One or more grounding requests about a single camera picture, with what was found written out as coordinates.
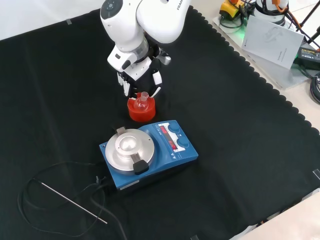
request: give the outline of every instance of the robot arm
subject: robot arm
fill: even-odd
[[[184,27],[191,0],[143,0],[136,12],[139,25],[156,41],[175,41]]]
[[[182,32],[190,2],[106,0],[103,3],[100,18],[115,42],[107,60],[117,70],[118,82],[126,96],[134,97],[133,90],[147,91],[150,96],[159,92],[162,78],[157,69],[150,69],[151,62],[158,58],[167,65],[171,58],[154,42],[147,41],[144,31],[157,42],[172,43]]]
[[[282,9],[285,9],[289,4],[289,0],[279,0],[279,1],[275,1],[275,2],[279,2],[278,6]],[[265,10],[263,8],[264,3],[265,3],[265,7],[268,11],[278,12],[278,14],[272,15],[272,14],[265,12]],[[257,18],[272,22],[274,24],[278,24],[278,25],[283,26],[286,23],[285,15],[278,11],[273,0],[257,0],[256,5],[255,5],[255,10],[254,10],[254,15]]]

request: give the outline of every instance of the blue knob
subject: blue knob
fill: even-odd
[[[189,147],[189,140],[188,138],[186,138],[185,136],[182,136],[180,138],[178,138],[178,140],[176,141],[176,143],[183,148],[187,148]]]
[[[170,130],[170,132],[173,132],[173,133],[178,133],[178,132],[180,132],[180,126],[177,124],[177,123],[171,123],[171,124],[169,124],[169,130]]]

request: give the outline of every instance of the silver plate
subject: silver plate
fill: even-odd
[[[119,173],[133,175],[134,161],[131,155],[138,153],[142,160],[151,164],[155,144],[144,131],[127,129],[125,133],[113,135],[105,147],[105,157],[109,164]]]

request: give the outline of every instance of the digital display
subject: digital display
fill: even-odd
[[[160,126],[160,129],[164,135],[164,137],[167,139],[168,143],[170,144],[171,148],[173,150],[177,150],[177,146],[175,145],[174,141],[172,140],[172,138],[170,137],[168,131],[166,130],[166,128],[164,126]]]

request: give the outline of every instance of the black tablecloth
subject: black tablecloth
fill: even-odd
[[[112,126],[130,120],[126,99],[107,57],[114,47],[98,11],[0,42],[1,239],[69,239],[39,233],[17,210],[23,183],[53,163],[103,161],[99,144]],[[128,195],[107,196],[107,207],[130,240],[226,240],[318,187],[319,132],[259,77],[196,10],[179,39],[163,46],[172,57],[160,69],[162,98],[153,122],[177,120],[196,148],[195,164]],[[73,196],[107,167],[61,167],[40,178]],[[60,198],[38,185],[34,201]],[[78,201],[97,213],[88,196]],[[50,212],[27,208],[32,222],[76,234],[92,218],[74,206]],[[120,239],[108,215],[81,239]]]

